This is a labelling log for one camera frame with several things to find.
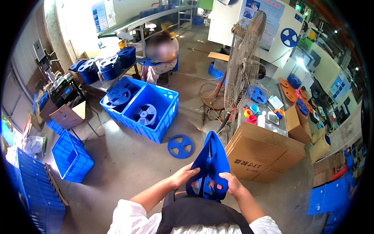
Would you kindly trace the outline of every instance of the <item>orange plastic reel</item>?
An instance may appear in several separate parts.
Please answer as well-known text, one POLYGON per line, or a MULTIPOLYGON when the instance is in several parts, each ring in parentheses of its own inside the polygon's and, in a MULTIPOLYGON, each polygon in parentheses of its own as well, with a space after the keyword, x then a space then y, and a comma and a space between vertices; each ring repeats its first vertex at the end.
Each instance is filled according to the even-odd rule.
POLYGON ((294 88, 292 88, 291 86, 289 86, 289 88, 286 88, 283 85, 281 85, 281 87, 284 96, 286 96, 286 98, 290 100, 290 102, 294 103, 297 101, 298 97, 296 96, 296 90, 294 88))
POLYGON ((309 112, 313 114, 313 107, 309 104, 309 102, 306 99, 302 99, 302 101, 306 105, 306 108, 308 108, 309 112))
POLYGON ((303 98, 303 100, 305 99, 305 100, 307 100, 308 99, 308 97, 307 97, 307 95, 306 95, 306 93, 304 92, 304 90, 302 90, 302 89, 300 89, 300 96, 303 98))
POLYGON ((284 87, 286 87, 286 88, 291 87, 291 85, 289 84, 289 82, 286 81, 285 79, 279 77, 278 80, 279 80, 279 82, 280 82, 280 84, 281 84, 282 86, 284 86, 284 87))

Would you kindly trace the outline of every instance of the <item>white shirt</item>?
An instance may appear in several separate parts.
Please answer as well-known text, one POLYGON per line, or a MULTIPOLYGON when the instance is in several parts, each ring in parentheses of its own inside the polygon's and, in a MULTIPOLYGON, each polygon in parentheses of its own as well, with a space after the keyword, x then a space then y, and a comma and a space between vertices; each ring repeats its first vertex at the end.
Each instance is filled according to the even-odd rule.
MULTIPOLYGON (((128 201, 119 200, 118 206, 113 212, 113 223, 110 225, 108 234, 154 234, 161 222, 161 213, 152 215, 149 219, 142 205, 128 201)), ((282 234, 278 225, 270 216, 256 219, 250 225, 255 234, 282 234)), ((240 227, 236 224, 223 224, 220 226, 206 227, 194 225, 190 227, 173 228, 172 234, 241 234, 240 227)))

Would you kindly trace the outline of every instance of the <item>information board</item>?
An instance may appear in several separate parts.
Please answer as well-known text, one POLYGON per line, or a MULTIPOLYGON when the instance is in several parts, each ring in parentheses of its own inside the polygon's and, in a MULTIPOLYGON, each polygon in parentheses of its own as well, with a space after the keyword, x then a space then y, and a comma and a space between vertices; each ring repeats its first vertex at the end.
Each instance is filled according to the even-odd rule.
POLYGON ((258 10, 266 14, 266 25, 260 40, 260 48, 269 51, 277 34, 284 5, 275 0, 245 0, 242 18, 249 22, 258 10))

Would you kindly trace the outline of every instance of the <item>metal rack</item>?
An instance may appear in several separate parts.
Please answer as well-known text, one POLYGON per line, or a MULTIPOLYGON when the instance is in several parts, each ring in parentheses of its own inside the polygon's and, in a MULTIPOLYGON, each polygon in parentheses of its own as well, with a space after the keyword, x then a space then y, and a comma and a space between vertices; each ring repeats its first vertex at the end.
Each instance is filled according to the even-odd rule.
POLYGON ((144 37, 144 24, 145 23, 147 23, 149 21, 152 21, 152 20, 155 20, 155 19, 158 19, 160 17, 178 12, 178 23, 169 26, 167 29, 172 28, 174 26, 178 26, 178 29, 175 30, 175 31, 178 31, 178 30, 181 30, 181 29, 184 29, 184 28, 187 28, 187 27, 189 27, 189 29, 191 30, 192 29, 192 9, 197 8, 197 7, 198 7, 198 5, 179 5, 179 6, 175 6, 175 8, 173 8, 173 9, 165 10, 165 11, 153 14, 153 15, 149 15, 149 16, 144 17, 144 18, 139 18, 139 16, 136 16, 136 17, 131 18, 129 21, 127 21, 123 24, 114 26, 112 28, 108 28, 107 30, 101 32, 98 35, 98 38, 115 37, 117 35, 117 33, 120 32, 120 31, 122 31, 122 32, 129 32, 131 30, 140 31, 141 40, 139 42, 128 42, 127 40, 125 40, 125 46, 141 45, 142 50, 143 50, 143 56, 137 56, 137 58, 144 58, 145 57, 145 41, 148 38, 150 38, 150 37, 152 37, 153 35, 156 34, 156 33, 154 33, 154 34, 152 34, 148 37, 144 37), (191 18, 190 19, 182 19, 182 20, 190 21, 190 24, 187 25, 187 26, 181 27, 181 24, 180 24, 181 17, 180 16, 181 16, 181 14, 186 14, 186 12, 181 12, 181 11, 187 11, 187 10, 190 11, 191 18))

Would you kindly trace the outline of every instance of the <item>person's arm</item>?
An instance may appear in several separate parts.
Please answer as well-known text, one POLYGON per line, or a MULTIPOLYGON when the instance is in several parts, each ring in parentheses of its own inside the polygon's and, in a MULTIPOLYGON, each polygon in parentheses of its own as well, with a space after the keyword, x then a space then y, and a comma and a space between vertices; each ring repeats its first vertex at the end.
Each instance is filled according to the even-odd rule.
POLYGON ((176 60, 177 55, 178 55, 178 51, 174 52, 173 56, 170 59, 166 60, 164 63, 168 63, 168 62, 172 62, 172 61, 176 60))
POLYGON ((219 176, 229 182, 229 189, 227 191, 235 197, 242 215, 249 224, 258 218, 266 216, 265 212, 256 203, 251 193, 242 185, 242 183, 240 183, 236 176, 227 172, 220 173, 219 176))
POLYGON ((130 201, 138 203, 144 207, 146 212, 151 211, 170 191, 185 184, 192 176, 199 173, 200 168, 190 170, 193 163, 182 167, 172 176, 158 182, 152 187, 144 190, 130 201))

